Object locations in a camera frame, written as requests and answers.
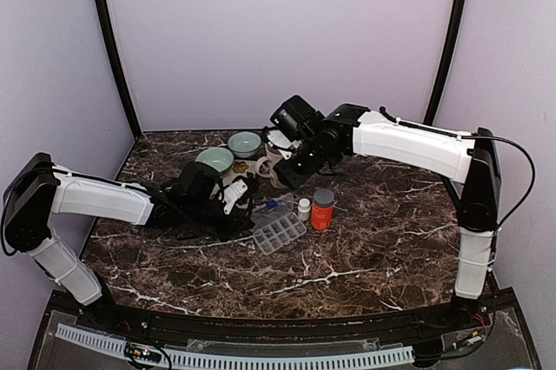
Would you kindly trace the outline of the clear plastic pill organizer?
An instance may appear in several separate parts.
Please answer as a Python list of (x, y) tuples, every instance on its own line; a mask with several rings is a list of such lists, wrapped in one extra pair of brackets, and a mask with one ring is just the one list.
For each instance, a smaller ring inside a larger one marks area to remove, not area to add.
[(294, 196), (287, 193), (253, 211), (252, 236), (263, 254), (272, 254), (306, 234), (307, 228), (297, 214), (297, 206)]

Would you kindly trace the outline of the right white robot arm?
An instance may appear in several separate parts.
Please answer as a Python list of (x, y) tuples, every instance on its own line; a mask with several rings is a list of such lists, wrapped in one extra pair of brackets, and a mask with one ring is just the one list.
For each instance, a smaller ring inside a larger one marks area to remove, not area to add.
[(461, 330), (477, 314), (499, 229), (501, 174), (493, 135), (437, 129), (389, 115), (384, 108), (343, 103), (325, 116), (292, 96), (270, 117), (278, 135), (272, 147), (283, 153), (275, 172), (280, 183), (299, 188), (325, 165), (345, 155), (371, 156), (423, 168), (461, 184), (455, 199), (460, 253), (454, 294), (443, 321)]

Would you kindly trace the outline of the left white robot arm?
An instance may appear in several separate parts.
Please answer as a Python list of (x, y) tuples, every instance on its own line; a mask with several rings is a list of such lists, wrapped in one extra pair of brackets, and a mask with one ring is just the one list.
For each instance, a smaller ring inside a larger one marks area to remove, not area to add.
[(110, 303), (102, 278), (56, 235), (50, 217), (84, 215), (153, 229), (189, 228), (227, 240), (252, 227), (257, 189), (253, 175), (226, 183), (202, 162), (190, 162), (178, 177), (148, 187), (70, 171), (38, 153), (4, 191), (1, 245), (8, 256), (28, 254), (89, 307), (89, 318), (104, 332), (114, 332), (122, 325), (122, 311)]

